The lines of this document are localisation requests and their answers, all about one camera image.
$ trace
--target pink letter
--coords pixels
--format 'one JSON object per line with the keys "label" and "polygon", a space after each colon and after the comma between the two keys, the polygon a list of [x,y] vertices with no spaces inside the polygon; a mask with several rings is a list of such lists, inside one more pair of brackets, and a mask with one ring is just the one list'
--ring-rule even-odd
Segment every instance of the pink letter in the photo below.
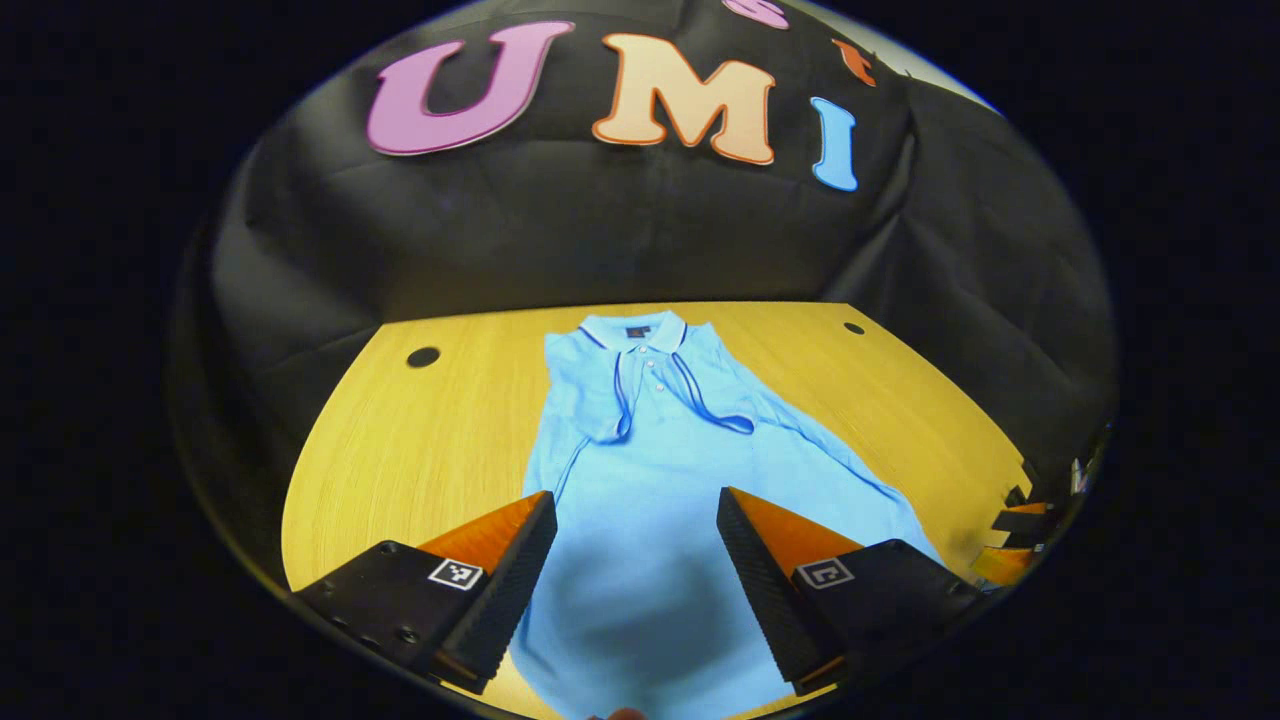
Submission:
{"label": "pink letter", "polygon": [[777,29],[787,29],[791,24],[787,22],[786,17],[782,14],[782,8],[778,8],[768,0],[721,0],[724,6],[735,13],[742,15],[744,18],[751,18],[759,23],[767,24]]}
{"label": "pink letter", "polygon": [[428,47],[387,67],[369,110],[369,143],[385,155],[424,155],[488,137],[511,124],[534,99],[552,40],[573,29],[568,22],[529,23],[498,31],[503,45],[489,91],[475,105],[436,115],[426,94],[440,63],[462,49],[461,40]]}

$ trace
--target black cloth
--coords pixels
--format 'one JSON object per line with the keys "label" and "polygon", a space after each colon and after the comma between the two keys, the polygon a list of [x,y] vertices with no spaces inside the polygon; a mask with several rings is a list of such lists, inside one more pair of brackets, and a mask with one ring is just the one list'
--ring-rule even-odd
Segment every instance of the black cloth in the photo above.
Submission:
{"label": "black cloth", "polygon": [[[973,397],[1038,478],[1065,479],[1110,411],[1116,373],[1079,213],[998,114],[879,61],[869,87],[831,42],[847,38],[799,10],[787,18],[777,31],[719,3],[481,3],[365,54],[264,133],[186,275],[204,307],[201,361],[225,369],[237,398],[224,402],[243,404],[244,432],[259,434],[244,442],[275,468],[215,493],[225,521],[278,516],[307,432],[380,324],[604,302],[850,302]],[[463,40],[428,96],[435,113],[461,110],[488,87],[493,32],[553,19],[576,28],[552,44],[515,123],[422,156],[370,147],[384,67]],[[731,59],[773,74],[774,163],[726,159],[705,138],[685,147],[675,133],[650,147],[595,140],[617,79],[602,42],[612,32],[672,41],[701,78]],[[856,117],[855,192],[812,173],[813,96]],[[671,127],[660,105],[657,119]],[[257,543],[273,568],[275,539]]]}

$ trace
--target shirt sleeve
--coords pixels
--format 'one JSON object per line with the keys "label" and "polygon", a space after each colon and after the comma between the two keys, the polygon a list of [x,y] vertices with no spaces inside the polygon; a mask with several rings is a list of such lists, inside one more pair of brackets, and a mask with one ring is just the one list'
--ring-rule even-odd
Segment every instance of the shirt sleeve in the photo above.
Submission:
{"label": "shirt sleeve", "polygon": [[588,441],[616,441],[623,414],[607,357],[582,352],[563,334],[548,334],[544,348],[550,389],[525,471],[526,496],[558,492],[577,448]]}
{"label": "shirt sleeve", "polygon": [[906,496],[904,496],[897,488],[881,482],[879,478],[872,473],[870,468],[863,462],[863,459],[859,457],[858,454],[845,445],[845,442],[835,433],[823,427],[822,423],[818,423],[809,415],[801,413],[796,407],[792,407],[787,401],[782,400],[778,393],[773,392],[773,389],[760,382],[750,368],[730,355],[723,343],[716,343],[716,355],[717,363],[719,363],[728,373],[732,373],[739,382],[748,386],[756,396],[758,402],[762,405],[759,409],[762,421],[771,421],[800,433],[805,439],[817,445],[822,451],[844,465],[855,478],[874,487],[882,495],[892,500],[893,505],[897,507],[897,516],[893,518],[893,527],[896,529],[895,537],[910,543],[913,547],[933,559],[934,562],[943,565],[942,557],[933,547],[933,543],[929,542],[929,538],[924,534],[924,528],[920,527],[920,520],[915,516],[915,510],[911,507],[911,502],[906,498]]}

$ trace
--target shirt collar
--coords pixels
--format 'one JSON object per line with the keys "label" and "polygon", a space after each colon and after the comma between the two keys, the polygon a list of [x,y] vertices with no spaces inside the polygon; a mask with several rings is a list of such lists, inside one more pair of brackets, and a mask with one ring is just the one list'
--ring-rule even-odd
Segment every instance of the shirt collar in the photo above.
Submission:
{"label": "shirt collar", "polygon": [[[644,337],[627,337],[627,328],[649,328]],[[672,354],[685,341],[687,325],[671,310],[635,318],[588,315],[579,325],[596,345],[614,352],[630,352],[641,345]]]}

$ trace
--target peach letter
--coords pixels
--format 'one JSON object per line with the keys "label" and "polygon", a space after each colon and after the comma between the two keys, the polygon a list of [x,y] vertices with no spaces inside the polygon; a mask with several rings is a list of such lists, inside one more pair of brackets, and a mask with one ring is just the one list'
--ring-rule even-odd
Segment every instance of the peach letter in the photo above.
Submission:
{"label": "peach letter", "polygon": [[660,99],[687,147],[701,142],[716,118],[723,115],[721,131],[712,137],[717,152],[755,165],[773,163],[768,137],[773,76],[726,60],[703,82],[666,40],[614,33],[604,36],[604,44],[618,51],[618,83],[612,113],[591,126],[596,138],[618,145],[658,145],[667,138],[667,128],[653,119],[655,99]]}

